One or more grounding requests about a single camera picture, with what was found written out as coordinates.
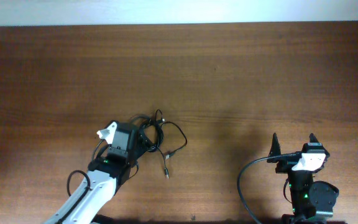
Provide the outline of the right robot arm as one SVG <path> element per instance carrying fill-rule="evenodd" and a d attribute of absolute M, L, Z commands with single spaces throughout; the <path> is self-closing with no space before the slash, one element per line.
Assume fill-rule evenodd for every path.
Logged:
<path fill-rule="evenodd" d="M 281 153 L 278 137 L 273 134 L 268 154 L 268 163 L 275 163 L 275 172 L 286 174 L 286 186 L 290 187 L 292 214 L 284 214 L 281 222 L 326 223 L 333 216 L 333 207 L 339 196 L 339 189 L 325 181 L 313 180 L 314 175 L 324 168 L 330 153 L 310 134 L 302 150 L 289 154 Z"/>

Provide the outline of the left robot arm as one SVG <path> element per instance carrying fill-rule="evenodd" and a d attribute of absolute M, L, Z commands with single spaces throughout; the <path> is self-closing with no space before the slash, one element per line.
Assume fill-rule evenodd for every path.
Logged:
<path fill-rule="evenodd" d="M 100 209 L 131 177 L 131 170 L 144 154 L 139 143 L 139 127 L 112 120 L 97 131 L 100 138 L 87 171 L 74 170 L 67 179 L 67 190 L 75 174 L 84 179 L 69 198 L 45 223 L 93 223 Z"/>

